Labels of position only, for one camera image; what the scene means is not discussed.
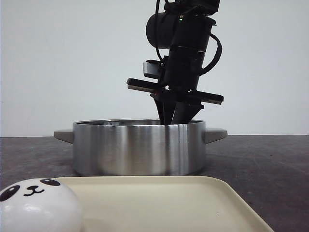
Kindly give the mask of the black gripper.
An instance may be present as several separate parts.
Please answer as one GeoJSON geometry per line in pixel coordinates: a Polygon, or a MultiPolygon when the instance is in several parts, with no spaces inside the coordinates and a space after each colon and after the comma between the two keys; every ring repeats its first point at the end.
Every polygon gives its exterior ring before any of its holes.
{"type": "Polygon", "coordinates": [[[208,72],[208,68],[212,68],[219,57],[220,55],[216,54],[212,62],[203,69],[203,52],[180,47],[170,51],[170,54],[160,61],[163,69],[156,82],[129,78],[127,86],[129,89],[151,93],[161,125],[187,124],[204,109],[199,103],[223,102],[222,95],[197,90],[200,76],[208,72]]]}

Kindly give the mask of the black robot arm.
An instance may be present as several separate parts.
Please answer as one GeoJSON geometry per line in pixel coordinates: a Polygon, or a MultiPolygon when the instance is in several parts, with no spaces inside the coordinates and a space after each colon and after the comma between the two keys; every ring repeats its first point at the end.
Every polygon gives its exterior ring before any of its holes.
{"type": "Polygon", "coordinates": [[[200,76],[219,61],[223,47],[217,43],[212,61],[203,61],[211,29],[216,25],[212,15],[219,9],[217,0],[166,1],[164,12],[156,11],[146,25],[148,42],[166,56],[143,63],[146,80],[129,78],[129,89],[150,93],[162,125],[187,124],[203,109],[204,103],[221,104],[222,95],[198,91],[200,76]]]}

